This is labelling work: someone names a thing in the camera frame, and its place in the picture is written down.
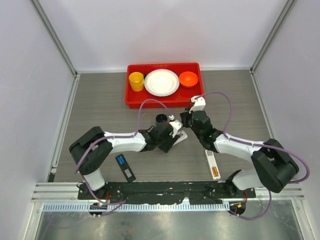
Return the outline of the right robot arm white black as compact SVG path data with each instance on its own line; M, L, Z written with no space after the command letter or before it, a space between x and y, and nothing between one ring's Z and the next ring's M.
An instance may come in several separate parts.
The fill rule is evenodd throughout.
M193 131L204 149L252 163L253 171L238 170L230 176L231 182L225 186L230 197L236 198L246 189L259 187L280 193L299 172L293 158L282 151L283 146L273 138L266 142L249 142L224 134L213 127L204 110L191 111L187 107L180 117L182 125Z

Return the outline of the white remote control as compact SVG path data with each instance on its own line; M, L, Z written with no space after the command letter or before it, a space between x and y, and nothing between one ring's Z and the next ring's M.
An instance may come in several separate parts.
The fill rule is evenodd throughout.
M179 131L176 134L177 140L174 142L173 146L181 143L182 141L186 140L188 138L187 133L184 130Z

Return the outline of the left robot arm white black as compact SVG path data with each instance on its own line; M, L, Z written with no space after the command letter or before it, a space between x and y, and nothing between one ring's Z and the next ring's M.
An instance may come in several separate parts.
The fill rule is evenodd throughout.
M100 200L107 192L100 166L110 154L149 152L159 148L167 153L180 138L183 125L178 121L161 122L149 129L133 133L105 132L99 126L91 128L70 147L69 152L87 183L89 194Z

